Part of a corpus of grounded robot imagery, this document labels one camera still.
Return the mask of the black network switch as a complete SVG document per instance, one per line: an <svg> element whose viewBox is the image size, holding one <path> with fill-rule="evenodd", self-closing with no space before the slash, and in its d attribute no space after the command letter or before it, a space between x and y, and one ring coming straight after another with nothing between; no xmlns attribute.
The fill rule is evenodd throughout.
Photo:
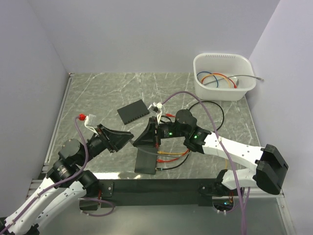
<svg viewBox="0 0 313 235"><path fill-rule="evenodd" d="M155 175L157 166L157 149L145 147L137 151L134 172Z"/></svg>
<svg viewBox="0 0 313 235"><path fill-rule="evenodd" d="M117 109L117 112L125 125L150 113L142 99Z"/></svg>

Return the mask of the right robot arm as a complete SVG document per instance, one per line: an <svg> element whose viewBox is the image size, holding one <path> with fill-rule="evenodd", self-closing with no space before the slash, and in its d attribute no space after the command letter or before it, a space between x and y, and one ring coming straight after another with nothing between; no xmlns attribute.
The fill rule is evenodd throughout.
<svg viewBox="0 0 313 235"><path fill-rule="evenodd" d="M187 109L179 110L174 122L158 123L156 117L151 117L133 145L158 148L162 139L180 137L185 138L183 144L192 152L218 156L243 166L243 169L219 173L215 183L218 194L227 195L237 187L259 188L272 195L280 194L289 166L276 146L251 146L218 137L200 128L197 119Z"/></svg>

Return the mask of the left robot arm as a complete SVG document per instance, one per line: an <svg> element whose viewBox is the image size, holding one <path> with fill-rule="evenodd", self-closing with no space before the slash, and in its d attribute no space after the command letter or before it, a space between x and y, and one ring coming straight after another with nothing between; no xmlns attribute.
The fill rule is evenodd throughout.
<svg viewBox="0 0 313 235"><path fill-rule="evenodd" d="M36 191L14 213L0 220L2 235L37 235L42 222L52 218L66 204L99 192L99 180L85 170L87 163L104 150L122 149L133 134L115 131L99 124L88 141L69 139L60 149L59 159Z"/></svg>

